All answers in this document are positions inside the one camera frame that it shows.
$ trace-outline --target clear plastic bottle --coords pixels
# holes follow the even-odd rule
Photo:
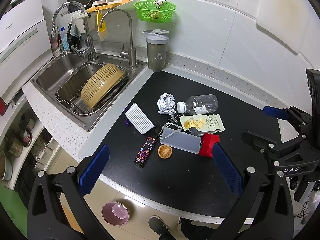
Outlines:
[[[192,96],[186,102],[177,103],[179,113],[211,114],[218,109],[218,100],[215,95]]]

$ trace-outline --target tile floor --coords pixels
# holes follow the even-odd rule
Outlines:
[[[52,165],[52,168],[48,171],[48,173],[60,173],[65,171],[65,169],[69,166],[77,165],[78,163],[66,151],[63,151],[57,159],[56,163]],[[138,203],[137,201],[132,200],[126,197],[124,194],[118,192],[117,190],[109,187],[101,180],[97,181],[92,192],[89,195],[86,195],[84,198],[90,206],[93,213],[98,218],[98,220],[113,236],[115,240],[158,240],[159,236],[156,233],[154,233],[148,226],[148,219],[153,215],[162,218],[162,220],[170,228],[176,240],[187,239],[185,238],[185,236],[183,236],[183,234],[177,231],[179,219],[178,217],[163,213],[161,211],[155,210],[141,203]],[[127,206],[130,210],[130,220],[126,225],[122,227],[115,227],[108,224],[101,216],[101,209],[103,205],[112,200],[125,204],[125,206]],[[64,194],[61,195],[60,201],[64,208],[66,207],[70,210]],[[193,221],[192,223],[199,226],[206,225],[211,228],[218,227],[217,224],[207,224],[195,221]],[[248,227],[248,225],[245,225],[243,226],[242,230],[247,229]]]

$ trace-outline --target faucet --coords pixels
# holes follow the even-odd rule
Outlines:
[[[56,26],[58,13],[62,8],[66,7],[68,5],[74,5],[74,6],[78,7],[82,13],[85,11],[84,6],[81,3],[76,2],[76,1],[65,2],[64,4],[60,5],[58,7],[58,9],[55,11],[55,13],[54,13],[54,15],[52,17],[52,34],[55,35],[55,36],[58,35],[58,33],[59,33],[58,27]],[[86,18],[82,18],[82,21],[83,21],[84,32],[85,32],[85,36],[86,36],[86,39],[84,40],[84,42],[87,45],[87,48],[82,52],[77,50],[74,45],[72,45],[71,48],[81,58],[85,59],[86,57],[88,57],[89,60],[95,60],[95,59],[97,59],[97,55],[96,55],[96,52],[94,50],[92,36],[89,36],[88,21],[87,21]]]
[[[110,10],[102,17],[102,19],[100,21],[100,28],[102,27],[102,23],[103,23],[105,17],[108,14],[115,12],[115,11],[124,12],[127,15],[127,17],[129,18],[130,49],[125,51],[124,44],[122,44],[122,51],[120,51],[120,56],[129,58],[129,67],[136,68],[137,67],[137,53],[136,53],[136,48],[133,47],[133,41],[132,41],[132,18],[131,18],[131,15],[127,11],[124,11],[121,9]]]

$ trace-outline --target black countertop mat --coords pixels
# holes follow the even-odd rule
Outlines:
[[[244,101],[198,82],[167,72],[157,72],[149,78],[132,103],[154,124],[164,124],[169,115],[158,114],[157,101],[163,93],[174,96],[175,102],[185,101],[192,95],[214,94],[219,103],[215,114],[220,114],[225,131],[217,133],[220,145],[232,159],[237,156],[243,167],[253,166],[267,171],[263,155],[241,141],[242,132],[248,130],[267,138],[281,141],[276,118]],[[103,174],[123,187],[158,203],[196,214],[226,217],[237,196],[230,193],[215,162],[211,158],[173,148],[168,159],[161,159],[157,142],[144,168],[133,164],[146,136],[134,126],[127,127],[121,114],[101,144],[110,147],[110,160]],[[249,217],[254,217],[261,201],[258,195]]]

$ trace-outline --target gray shaker bottle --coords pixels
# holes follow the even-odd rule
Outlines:
[[[145,30],[142,36],[147,38],[148,43],[148,66],[154,72],[162,71],[169,41],[169,32],[166,30]]]

